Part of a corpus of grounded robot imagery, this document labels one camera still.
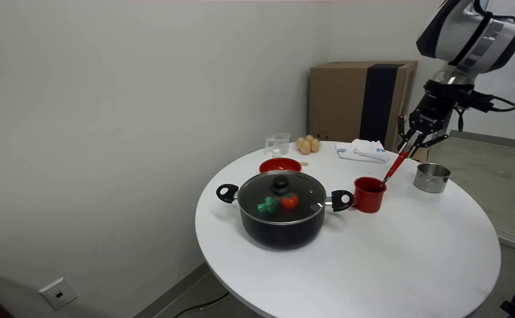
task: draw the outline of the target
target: table top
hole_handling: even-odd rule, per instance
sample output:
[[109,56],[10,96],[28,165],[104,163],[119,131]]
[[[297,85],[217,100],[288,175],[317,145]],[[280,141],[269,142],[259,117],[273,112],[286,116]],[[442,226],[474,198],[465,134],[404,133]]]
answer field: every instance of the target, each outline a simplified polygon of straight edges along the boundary
[[[334,143],[285,157],[326,192],[348,189],[358,177],[384,177],[388,163],[340,159]],[[241,186],[271,154],[241,157],[208,183],[195,228],[211,270],[241,302],[267,318],[463,318],[491,293],[501,254],[491,221],[453,181],[443,193],[413,185],[417,162],[407,159],[387,183],[377,213],[326,207],[324,225],[309,244],[274,250],[245,232],[237,202],[216,197],[223,183]]]

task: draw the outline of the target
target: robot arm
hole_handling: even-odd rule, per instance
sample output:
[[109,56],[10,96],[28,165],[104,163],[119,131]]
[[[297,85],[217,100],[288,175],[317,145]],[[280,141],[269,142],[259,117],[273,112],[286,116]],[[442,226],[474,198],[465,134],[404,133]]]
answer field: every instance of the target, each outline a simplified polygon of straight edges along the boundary
[[[402,141],[397,150],[400,153],[406,151],[411,157],[418,148],[447,139],[443,132],[453,110],[460,115],[459,129],[462,130],[463,112],[470,107],[485,113],[515,109],[514,103],[474,90],[477,75],[505,66],[513,56],[514,16],[485,12],[479,0],[445,0],[416,45],[423,56],[444,60],[446,64],[425,84],[425,95],[409,115],[410,129],[406,133],[405,117],[399,117]],[[511,107],[498,109],[493,99]],[[434,134],[437,137],[425,142],[428,135]]]

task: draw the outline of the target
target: pot handle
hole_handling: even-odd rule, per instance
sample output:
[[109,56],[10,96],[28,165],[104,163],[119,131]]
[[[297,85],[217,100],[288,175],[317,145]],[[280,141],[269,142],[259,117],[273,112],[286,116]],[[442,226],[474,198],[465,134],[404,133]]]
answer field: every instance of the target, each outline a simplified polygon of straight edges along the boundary
[[[348,197],[350,197],[350,200],[346,203],[342,202],[342,197],[344,195],[347,195]],[[353,200],[354,200],[354,197],[350,191],[334,190],[334,191],[332,191],[332,202],[331,202],[332,210],[334,210],[334,212],[344,211],[353,205]]]
[[[220,192],[223,189],[228,189],[228,191],[224,194],[221,194]],[[237,200],[236,193],[238,189],[239,188],[237,187],[237,185],[231,185],[227,183],[225,185],[219,186],[218,189],[216,189],[216,195],[220,200],[226,203],[232,203],[234,200]]]

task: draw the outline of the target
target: folded cloth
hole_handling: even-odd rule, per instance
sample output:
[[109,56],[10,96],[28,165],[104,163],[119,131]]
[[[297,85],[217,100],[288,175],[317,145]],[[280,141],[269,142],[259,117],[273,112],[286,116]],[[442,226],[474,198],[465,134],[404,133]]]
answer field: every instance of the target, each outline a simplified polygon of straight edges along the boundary
[[379,141],[355,139],[351,143],[336,143],[336,151],[340,158],[386,163],[389,154]]

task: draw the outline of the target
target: wall plate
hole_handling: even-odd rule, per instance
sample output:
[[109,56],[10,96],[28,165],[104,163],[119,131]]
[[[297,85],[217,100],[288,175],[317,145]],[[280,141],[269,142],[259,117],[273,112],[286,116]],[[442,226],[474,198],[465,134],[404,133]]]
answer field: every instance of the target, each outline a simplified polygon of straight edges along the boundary
[[63,277],[48,284],[39,293],[54,310],[58,310],[78,297]]

